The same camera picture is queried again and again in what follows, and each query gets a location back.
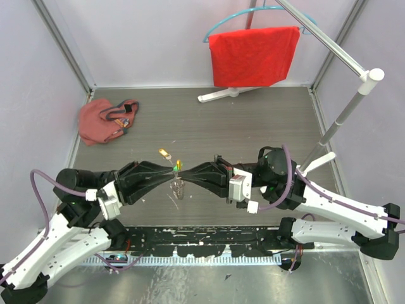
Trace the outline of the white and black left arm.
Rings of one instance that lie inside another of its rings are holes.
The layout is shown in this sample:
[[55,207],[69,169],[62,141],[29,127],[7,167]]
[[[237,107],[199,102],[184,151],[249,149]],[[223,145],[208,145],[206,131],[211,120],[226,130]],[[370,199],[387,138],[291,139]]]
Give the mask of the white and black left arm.
[[5,303],[37,303],[70,269],[100,251],[119,251],[128,232],[117,219],[121,207],[173,179],[172,167],[133,161],[119,170],[66,168],[51,179],[60,204],[45,214],[44,230],[12,261],[1,265]]

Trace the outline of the large keyring with yellow grip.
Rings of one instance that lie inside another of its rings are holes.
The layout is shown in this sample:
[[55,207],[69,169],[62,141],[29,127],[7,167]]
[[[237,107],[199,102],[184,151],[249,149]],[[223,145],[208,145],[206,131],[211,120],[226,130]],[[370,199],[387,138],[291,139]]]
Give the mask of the large keyring with yellow grip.
[[176,199],[183,200],[185,192],[185,182],[179,176],[179,173],[183,167],[183,163],[181,162],[181,160],[177,160],[176,165],[178,165],[179,171],[177,174],[174,173],[174,179],[171,181],[170,188]]

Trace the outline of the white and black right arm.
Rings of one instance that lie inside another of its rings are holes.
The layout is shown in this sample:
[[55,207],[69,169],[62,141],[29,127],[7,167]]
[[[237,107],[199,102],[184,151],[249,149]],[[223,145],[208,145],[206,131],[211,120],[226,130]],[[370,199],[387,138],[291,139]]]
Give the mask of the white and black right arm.
[[181,171],[179,177],[235,202],[250,214],[279,208],[326,219],[283,218],[277,240],[286,250],[307,243],[354,245],[369,257],[392,260],[399,249],[399,206],[368,205],[320,187],[303,175],[286,146],[261,148],[255,163],[232,165],[217,156]]

